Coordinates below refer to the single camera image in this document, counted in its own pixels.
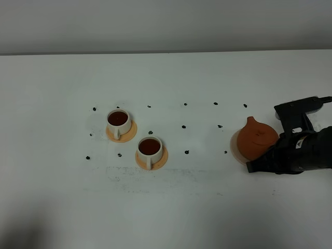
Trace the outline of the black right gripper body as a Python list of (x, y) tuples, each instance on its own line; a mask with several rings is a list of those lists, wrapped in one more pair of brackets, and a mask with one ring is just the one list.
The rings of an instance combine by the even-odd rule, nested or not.
[(299, 174), (322, 168), (321, 132), (282, 138), (271, 148), (269, 170), (276, 174)]

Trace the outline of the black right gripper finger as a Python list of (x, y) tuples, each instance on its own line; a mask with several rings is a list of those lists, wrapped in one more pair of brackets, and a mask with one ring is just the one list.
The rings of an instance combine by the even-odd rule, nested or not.
[(246, 163), (249, 173), (268, 172), (279, 173), (279, 168), (274, 160), (274, 150), (270, 149), (259, 158)]

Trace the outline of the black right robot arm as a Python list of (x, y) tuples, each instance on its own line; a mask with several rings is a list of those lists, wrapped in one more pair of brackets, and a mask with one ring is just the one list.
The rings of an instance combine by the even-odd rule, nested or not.
[(331, 127), (320, 132), (282, 135), (259, 158), (247, 162), (250, 173), (300, 174), (304, 171), (331, 168)]

